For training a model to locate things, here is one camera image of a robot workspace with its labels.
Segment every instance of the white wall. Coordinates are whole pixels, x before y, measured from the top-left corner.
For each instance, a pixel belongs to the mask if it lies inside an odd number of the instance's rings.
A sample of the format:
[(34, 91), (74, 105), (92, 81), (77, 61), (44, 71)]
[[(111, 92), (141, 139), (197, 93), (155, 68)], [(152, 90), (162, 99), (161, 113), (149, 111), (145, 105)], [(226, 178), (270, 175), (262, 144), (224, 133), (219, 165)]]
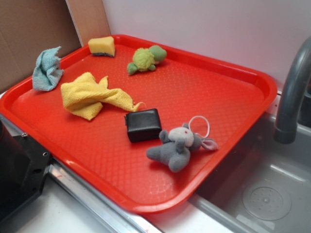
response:
[(260, 70), (283, 88), (311, 36), (311, 0), (103, 0), (112, 34), (127, 34)]

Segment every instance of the yellow cloth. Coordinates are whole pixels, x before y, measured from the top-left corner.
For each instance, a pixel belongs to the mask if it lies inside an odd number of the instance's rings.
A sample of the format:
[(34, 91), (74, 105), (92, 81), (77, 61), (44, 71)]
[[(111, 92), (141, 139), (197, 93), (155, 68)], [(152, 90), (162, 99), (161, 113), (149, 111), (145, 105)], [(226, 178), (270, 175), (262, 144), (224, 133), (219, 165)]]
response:
[(108, 76), (97, 84), (94, 76), (87, 72), (71, 83), (61, 85), (64, 108), (74, 115), (92, 120), (109, 103), (129, 112), (137, 111), (139, 105), (123, 90), (108, 89)]

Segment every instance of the white loop string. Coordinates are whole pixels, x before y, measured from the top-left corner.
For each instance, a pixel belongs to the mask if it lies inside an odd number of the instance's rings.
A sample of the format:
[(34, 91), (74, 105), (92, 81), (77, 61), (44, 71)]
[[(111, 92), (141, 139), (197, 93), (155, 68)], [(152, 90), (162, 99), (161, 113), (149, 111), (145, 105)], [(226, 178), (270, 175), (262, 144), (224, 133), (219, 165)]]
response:
[(195, 133), (195, 134), (201, 136), (202, 138), (207, 138), (207, 137), (209, 136), (209, 132), (210, 132), (210, 125), (209, 125), (208, 120), (207, 120), (204, 116), (194, 116), (194, 117), (189, 121), (189, 129), (191, 130), (190, 124), (191, 124), (192, 121), (193, 121), (194, 119), (196, 119), (196, 118), (202, 118), (202, 119), (205, 120), (205, 122), (207, 123), (207, 134), (206, 134), (205, 136), (202, 136), (202, 135), (200, 135), (199, 133)]

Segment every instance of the stuffed toy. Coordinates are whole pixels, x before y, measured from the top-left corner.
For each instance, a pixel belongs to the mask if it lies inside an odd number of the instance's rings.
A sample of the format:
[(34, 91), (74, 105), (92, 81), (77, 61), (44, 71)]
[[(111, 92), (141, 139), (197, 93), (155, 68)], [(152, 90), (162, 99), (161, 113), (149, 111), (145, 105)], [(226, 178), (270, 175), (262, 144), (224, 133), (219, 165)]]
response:
[(166, 57), (166, 51), (158, 45), (153, 45), (148, 49), (140, 48), (135, 51), (133, 62), (127, 65), (127, 73), (135, 74), (137, 71), (154, 71), (157, 64)]
[(208, 121), (208, 132), (204, 137), (193, 133), (190, 130), (190, 123), (184, 123), (182, 127), (172, 129), (169, 133), (166, 130), (161, 131), (159, 138), (163, 145), (149, 148), (147, 157), (168, 165), (172, 172), (179, 172), (189, 163), (190, 152), (199, 150), (201, 146), (206, 150), (218, 149), (217, 143), (213, 139), (207, 138), (209, 134)]

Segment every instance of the faucet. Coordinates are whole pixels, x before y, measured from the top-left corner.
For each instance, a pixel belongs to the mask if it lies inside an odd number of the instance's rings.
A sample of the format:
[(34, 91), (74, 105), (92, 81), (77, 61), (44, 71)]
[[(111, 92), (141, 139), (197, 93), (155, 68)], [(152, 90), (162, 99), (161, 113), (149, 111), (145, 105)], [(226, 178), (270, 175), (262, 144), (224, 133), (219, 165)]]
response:
[(274, 139), (295, 141), (297, 123), (311, 127), (311, 37), (300, 47), (288, 73), (274, 126)]

